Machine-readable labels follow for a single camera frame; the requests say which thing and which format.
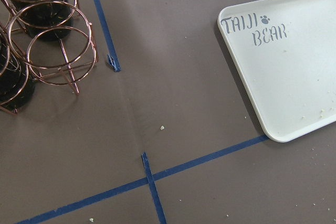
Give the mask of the cream bear serving tray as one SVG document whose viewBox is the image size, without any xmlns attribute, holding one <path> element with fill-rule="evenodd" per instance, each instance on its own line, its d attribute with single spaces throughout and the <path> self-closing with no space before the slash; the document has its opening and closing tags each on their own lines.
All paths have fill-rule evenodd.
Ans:
<svg viewBox="0 0 336 224">
<path fill-rule="evenodd" d="M 229 6 L 217 24 L 270 139 L 289 142 L 335 121 L 335 0 Z"/>
</svg>

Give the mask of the dark green wine bottle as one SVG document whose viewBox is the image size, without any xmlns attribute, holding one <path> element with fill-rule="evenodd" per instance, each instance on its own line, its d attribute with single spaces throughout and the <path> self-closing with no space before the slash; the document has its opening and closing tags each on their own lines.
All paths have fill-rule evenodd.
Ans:
<svg viewBox="0 0 336 224">
<path fill-rule="evenodd" d="M 1 110 L 16 114 L 31 100 L 34 91 L 35 83 L 27 65 L 12 53 L 7 36 L 1 30 Z"/>
</svg>

